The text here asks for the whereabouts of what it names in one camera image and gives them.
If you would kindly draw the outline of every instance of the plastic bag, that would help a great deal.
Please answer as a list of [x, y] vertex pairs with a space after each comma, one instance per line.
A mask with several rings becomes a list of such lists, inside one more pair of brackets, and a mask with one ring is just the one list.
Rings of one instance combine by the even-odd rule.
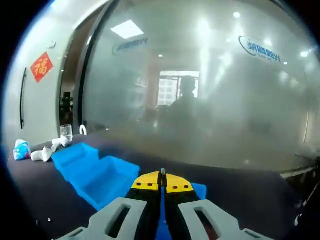
[[29, 143], [18, 139], [15, 141], [15, 147], [13, 150], [13, 156], [16, 161], [29, 159], [31, 155]]
[[53, 151], [50, 148], [44, 147], [42, 150], [42, 160], [48, 162], [52, 156]]

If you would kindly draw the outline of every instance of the ceiling light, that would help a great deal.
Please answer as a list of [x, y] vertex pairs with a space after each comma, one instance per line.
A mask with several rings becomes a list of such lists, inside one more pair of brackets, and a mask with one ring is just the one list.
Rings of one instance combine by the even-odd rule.
[[264, 40], [264, 44], [272, 47], [272, 42], [269, 39]]
[[240, 15], [239, 12], [236, 11], [236, 12], [233, 13], [233, 16], [234, 16], [236, 19], [238, 19], [238, 18], [240, 18], [241, 15]]
[[306, 58], [308, 56], [308, 52], [307, 51], [303, 51], [300, 53], [301, 57]]
[[121, 23], [114, 28], [111, 28], [111, 31], [118, 34], [123, 39], [128, 39], [134, 36], [139, 36], [144, 34], [143, 31], [131, 20]]

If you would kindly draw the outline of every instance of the dark table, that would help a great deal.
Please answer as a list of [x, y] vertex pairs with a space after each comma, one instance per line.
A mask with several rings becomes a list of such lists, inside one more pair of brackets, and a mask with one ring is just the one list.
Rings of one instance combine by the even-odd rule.
[[[282, 239], [294, 224], [299, 199], [290, 185], [276, 172], [224, 169], [174, 162], [116, 144], [99, 134], [76, 135], [72, 145], [84, 142], [99, 149], [100, 159], [114, 156], [139, 165], [140, 174], [165, 168], [166, 173], [207, 186], [207, 199], [238, 219], [248, 228], [273, 239]], [[51, 142], [32, 149], [51, 147]], [[87, 227], [97, 211], [79, 197], [72, 185], [56, 170], [52, 160], [15, 161], [11, 155], [8, 169], [34, 224], [52, 239], [78, 227]]]

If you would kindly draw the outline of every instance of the blue plastic tray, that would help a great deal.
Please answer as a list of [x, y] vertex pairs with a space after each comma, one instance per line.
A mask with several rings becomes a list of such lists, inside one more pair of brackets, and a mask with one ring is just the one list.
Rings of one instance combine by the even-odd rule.
[[70, 183], [79, 196], [99, 211], [116, 198], [125, 197], [139, 171], [137, 165], [107, 156], [73, 175]]
[[99, 151], [79, 143], [54, 153], [52, 160], [64, 179], [70, 182], [71, 176], [78, 175], [99, 161]]
[[[195, 193], [198, 195], [200, 200], [206, 199], [207, 187], [202, 184], [191, 183]], [[161, 211], [160, 219], [158, 222], [158, 229], [156, 231], [155, 240], [171, 240], [172, 237], [169, 232], [169, 228], [166, 222], [166, 210], [165, 210], [165, 197], [164, 197], [164, 188], [161, 188]]]

